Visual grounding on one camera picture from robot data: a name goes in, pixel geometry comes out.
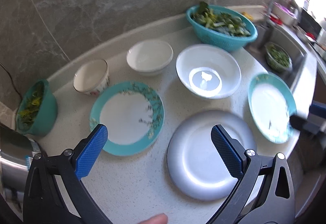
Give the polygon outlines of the person's left hand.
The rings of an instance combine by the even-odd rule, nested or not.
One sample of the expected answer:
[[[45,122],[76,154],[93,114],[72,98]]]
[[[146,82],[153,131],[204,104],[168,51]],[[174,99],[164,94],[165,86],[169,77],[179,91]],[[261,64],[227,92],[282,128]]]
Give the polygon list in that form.
[[[166,214],[158,214],[145,221],[139,222],[139,224],[167,224],[168,216]]]

